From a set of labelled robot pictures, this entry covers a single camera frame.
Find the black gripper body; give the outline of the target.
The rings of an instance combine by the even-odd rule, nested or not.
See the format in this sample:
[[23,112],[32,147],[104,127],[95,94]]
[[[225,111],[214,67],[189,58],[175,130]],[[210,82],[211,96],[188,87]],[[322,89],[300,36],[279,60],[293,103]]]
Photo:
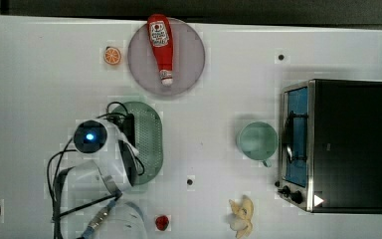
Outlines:
[[135,119],[133,114],[111,113],[106,119],[114,123],[125,134],[128,141],[135,145]]

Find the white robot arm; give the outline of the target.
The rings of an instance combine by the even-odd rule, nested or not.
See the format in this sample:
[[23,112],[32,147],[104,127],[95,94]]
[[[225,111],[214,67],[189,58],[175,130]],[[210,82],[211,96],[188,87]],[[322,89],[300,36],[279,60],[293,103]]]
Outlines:
[[64,239],[65,217],[102,202],[104,207],[76,238],[92,239],[122,193],[134,186],[142,165],[139,151],[111,121],[116,116],[116,113],[105,114],[76,126],[69,144],[82,162],[64,170],[56,169],[50,187],[54,239]]

